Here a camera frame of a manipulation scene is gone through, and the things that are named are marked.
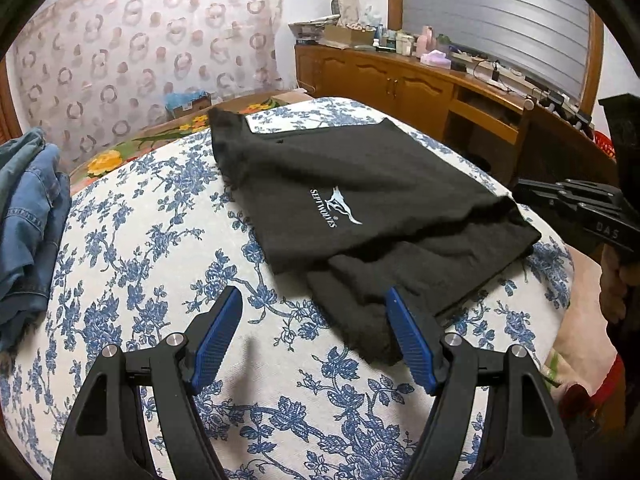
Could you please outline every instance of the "white wolf logo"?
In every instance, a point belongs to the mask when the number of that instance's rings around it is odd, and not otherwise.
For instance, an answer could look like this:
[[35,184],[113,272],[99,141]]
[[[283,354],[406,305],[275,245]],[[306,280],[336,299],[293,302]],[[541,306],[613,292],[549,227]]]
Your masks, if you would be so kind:
[[349,209],[349,206],[346,205],[344,197],[342,196],[342,193],[337,186],[334,187],[334,194],[331,195],[331,198],[329,200],[325,200],[324,203],[329,209],[333,209],[338,213],[347,215],[352,224],[362,225],[362,222],[358,222],[353,217],[353,214],[351,214],[351,209]]

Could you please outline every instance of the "pink bottle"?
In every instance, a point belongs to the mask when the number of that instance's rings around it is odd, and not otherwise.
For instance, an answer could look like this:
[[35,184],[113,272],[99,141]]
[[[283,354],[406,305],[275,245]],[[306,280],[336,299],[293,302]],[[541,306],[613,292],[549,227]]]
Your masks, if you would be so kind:
[[422,34],[418,37],[416,43],[415,57],[420,58],[422,54],[431,52],[435,46],[435,38],[431,27],[423,27]]

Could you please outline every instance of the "window blind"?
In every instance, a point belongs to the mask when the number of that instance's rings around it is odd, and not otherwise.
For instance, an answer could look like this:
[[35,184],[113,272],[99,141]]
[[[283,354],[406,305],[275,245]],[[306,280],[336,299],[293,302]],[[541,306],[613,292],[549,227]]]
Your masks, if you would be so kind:
[[580,97],[589,44],[584,0],[403,0],[402,28],[431,25]]

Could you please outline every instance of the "cabinet door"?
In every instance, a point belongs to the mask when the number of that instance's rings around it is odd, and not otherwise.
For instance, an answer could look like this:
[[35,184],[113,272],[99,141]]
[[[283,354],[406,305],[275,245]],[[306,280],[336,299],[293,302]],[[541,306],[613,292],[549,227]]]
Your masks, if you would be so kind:
[[391,65],[381,56],[354,56],[353,99],[385,114],[394,114],[391,93],[394,75]]
[[299,85],[313,97],[318,85],[318,50],[308,45],[296,46],[296,79]]
[[402,70],[393,82],[396,118],[433,139],[442,140],[453,95],[453,83]]
[[353,98],[349,56],[336,48],[319,51],[316,97]]

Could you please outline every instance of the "black t-shirt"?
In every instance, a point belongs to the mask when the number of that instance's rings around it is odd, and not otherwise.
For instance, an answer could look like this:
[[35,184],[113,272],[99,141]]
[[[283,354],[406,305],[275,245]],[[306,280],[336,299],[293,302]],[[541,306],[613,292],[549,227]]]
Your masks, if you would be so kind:
[[384,294],[402,285],[443,319],[540,234],[390,120],[254,135],[209,114],[214,156],[274,272],[302,271],[327,321],[367,361],[401,355]]

